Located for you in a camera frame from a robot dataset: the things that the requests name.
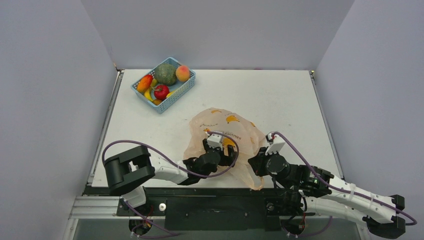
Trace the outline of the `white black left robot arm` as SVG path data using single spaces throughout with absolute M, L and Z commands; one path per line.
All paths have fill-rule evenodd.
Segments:
M 122 197 L 136 215 L 143 215 L 149 209 L 149 201 L 143 184 L 150 179 L 169 181 L 180 186 L 197 184 L 202 179 L 215 178 L 228 172 L 238 160 L 237 146 L 230 145 L 227 153 L 221 147 L 211 147 L 203 141 L 205 153 L 183 161 L 183 166 L 162 156 L 151 161 L 152 147 L 135 142 L 136 147 L 106 158 L 101 154 L 109 194 Z M 217 173 L 218 166 L 226 169 Z

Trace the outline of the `orange translucent plastic bag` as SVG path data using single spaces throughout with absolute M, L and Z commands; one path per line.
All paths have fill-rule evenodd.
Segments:
M 256 176 L 248 163 L 248 159 L 256 156 L 266 143 L 265 134 L 253 122 L 229 110 L 208 108 L 192 118 L 189 130 L 191 139 L 183 154 L 185 159 L 199 157 L 206 152 L 202 140 L 207 137 L 207 131 L 221 132 L 235 140 L 223 138 L 224 154 L 228 154 L 228 145 L 238 145 L 239 155 L 235 166 L 219 178 L 233 176 L 242 182 L 243 187 L 255 191 L 264 187 L 264 178 Z

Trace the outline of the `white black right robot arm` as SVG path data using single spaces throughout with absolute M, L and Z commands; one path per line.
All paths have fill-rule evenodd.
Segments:
M 268 216 L 322 214 L 365 226 L 381 238 L 397 239 L 406 232 L 405 208 L 400 195 L 383 196 L 356 187 L 316 166 L 290 164 L 266 147 L 248 160 L 258 177 L 270 176 L 275 195 L 265 200 Z

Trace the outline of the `orange fake mango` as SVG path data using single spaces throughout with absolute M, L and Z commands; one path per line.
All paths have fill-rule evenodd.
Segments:
M 150 74 L 143 76 L 136 87 L 137 92 L 144 94 L 151 87 L 153 79 Z

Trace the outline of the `fake peach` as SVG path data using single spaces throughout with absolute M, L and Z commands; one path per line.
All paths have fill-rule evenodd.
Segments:
M 191 72 L 188 66 L 180 65 L 176 71 L 175 75 L 180 82 L 186 82 L 191 78 Z

